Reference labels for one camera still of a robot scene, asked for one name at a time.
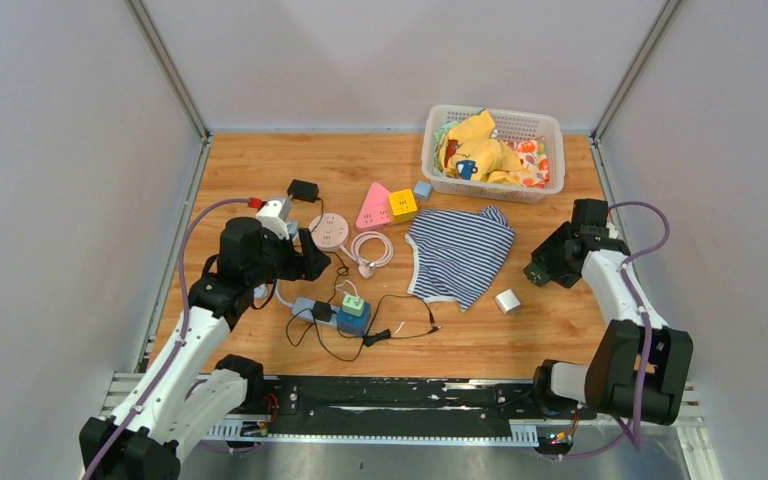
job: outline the wooden surface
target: wooden surface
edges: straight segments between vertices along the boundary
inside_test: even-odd
[[[207,162],[194,215],[204,207],[229,197],[269,198],[286,192],[293,178],[319,184],[326,211],[343,215],[354,226],[366,191],[381,182],[391,191],[413,188],[420,173],[422,135],[414,134],[227,134],[216,137]],[[249,310],[236,329],[206,365],[212,370],[228,353],[263,363],[272,374],[376,375],[421,377],[530,378],[546,358],[589,362],[605,324],[596,300],[584,282],[565,290],[552,283],[542,288],[529,283],[522,268],[531,251],[561,222],[568,220],[577,198],[603,198],[586,137],[567,137],[564,190],[534,205],[433,193],[424,207],[477,211],[495,204],[516,230],[514,248],[490,289],[465,313],[454,303],[433,303],[436,321],[443,328],[413,340],[382,341],[364,348],[357,361],[345,363],[331,357],[311,330],[298,348],[284,333],[290,311],[277,300],[264,310]],[[308,226],[319,205],[296,202],[290,219]],[[233,216],[251,216],[243,206],[222,207],[202,221],[186,252],[187,282],[192,284],[204,260],[218,251],[219,234]],[[404,235],[409,224],[382,230],[395,245],[395,256],[371,279],[363,279],[355,265],[349,279],[373,306],[385,294],[405,294],[413,272],[411,248]],[[378,258],[380,242],[364,245],[363,256]],[[316,282],[283,282],[282,293],[290,301],[298,295],[327,300],[336,276],[334,264]],[[503,315],[493,297],[512,288],[522,302],[513,315]],[[335,302],[341,299],[338,295]],[[170,290],[156,345],[163,345],[181,310],[177,275]],[[405,321],[400,335],[426,332],[428,315],[414,298],[384,301],[373,327],[393,331]],[[307,327],[295,321],[290,327],[294,341]],[[351,357],[358,339],[345,339],[330,328],[320,328],[322,340],[336,354]]]

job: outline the pink triangle block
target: pink triangle block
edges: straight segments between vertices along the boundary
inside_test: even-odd
[[[380,183],[373,183],[369,187],[355,222],[355,228],[358,232],[375,230],[393,223],[393,216],[390,214],[388,205],[389,198],[390,191]]]

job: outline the blue and white striped cloth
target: blue and white striped cloth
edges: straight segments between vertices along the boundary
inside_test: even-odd
[[[514,244],[514,230],[496,207],[478,213],[428,209],[405,240],[413,247],[408,293],[426,303],[455,301],[465,311],[484,294]]]

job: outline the green cloth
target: green cloth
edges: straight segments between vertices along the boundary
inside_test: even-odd
[[[443,170],[440,168],[440,165],[437,162],[437,153],[440,151],[440,142],[443,140],[443,137],[446,136],[447,133],[449,133],[449,130],[451,130],[455,125],[459,124],[461,122],[449,122],[442,127],[438,128],[436,132],[434,132],[434,144],[437,145],[437,148],[434,149],[434,161],[432,164],[434,165],[434,174],[438,177],[443,177]]]

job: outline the metal base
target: metal base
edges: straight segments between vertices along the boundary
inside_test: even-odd
[[[582,427],[573,452],[598,448],[619,434],[618,428]],[[392,480],[444,479],[692,479],[675,429],[647,428],[643,450],[629,442],[595,458],[539,458],[528,448],[404,445],[265,444],[242,455],[196,448],[184,464],[181,479],[257,478]]]

